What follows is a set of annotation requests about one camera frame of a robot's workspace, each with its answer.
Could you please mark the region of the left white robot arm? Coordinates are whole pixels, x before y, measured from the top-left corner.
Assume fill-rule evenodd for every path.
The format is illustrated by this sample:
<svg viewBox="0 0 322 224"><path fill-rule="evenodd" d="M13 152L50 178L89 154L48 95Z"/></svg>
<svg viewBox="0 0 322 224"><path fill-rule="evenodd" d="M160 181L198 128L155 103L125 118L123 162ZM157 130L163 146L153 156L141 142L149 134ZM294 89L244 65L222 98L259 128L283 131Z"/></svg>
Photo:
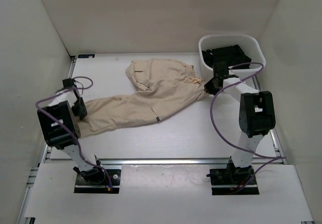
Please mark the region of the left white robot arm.
<svg viewBox="0 0 322 224"><path fill-rule="evenodd" d="M81 130L77 123L87 116L80 90L87 87L77 81L79 77L62 80L62 88L46 99L35 103L44 140L67 154L75 163L74 171L85 181L99 185L107 181L108 173L95 156L86 156L79 142Z"/></svg>

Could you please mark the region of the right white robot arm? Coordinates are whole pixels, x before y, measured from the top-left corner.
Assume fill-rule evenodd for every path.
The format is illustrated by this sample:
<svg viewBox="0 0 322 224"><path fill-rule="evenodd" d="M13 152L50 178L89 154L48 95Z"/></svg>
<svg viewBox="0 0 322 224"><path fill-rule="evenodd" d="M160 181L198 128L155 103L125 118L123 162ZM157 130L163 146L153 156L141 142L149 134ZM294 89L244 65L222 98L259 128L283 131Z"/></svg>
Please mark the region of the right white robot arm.
<svg viewBox="0 0 322 224"><path fill-rule="evenodd" d="M211 182L213 185L245 183L254 174L252 161L259 143L276 124L273 96L269 91L248 86L245 80L230 72L226 62L213 65L213 78L204 89L214 97L220 93L230 94L239 102L241 134L237 144L230 144L235 152L226 168L210 170Z"/></svg>

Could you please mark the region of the beige trousers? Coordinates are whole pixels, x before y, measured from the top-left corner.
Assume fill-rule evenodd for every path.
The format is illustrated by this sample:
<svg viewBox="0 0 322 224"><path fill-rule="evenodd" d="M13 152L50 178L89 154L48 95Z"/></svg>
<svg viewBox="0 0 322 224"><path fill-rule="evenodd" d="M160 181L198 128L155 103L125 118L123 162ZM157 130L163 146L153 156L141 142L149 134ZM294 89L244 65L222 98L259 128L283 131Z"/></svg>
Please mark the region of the beige trousers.
<svg viewBox="0 0 322 224"><path fill-rule="evenodd" d="M78 123L82 138L157 123L207 96L193 65L180 61L134 60L125 74L137 91L86 102L88 114Z"/></svg>

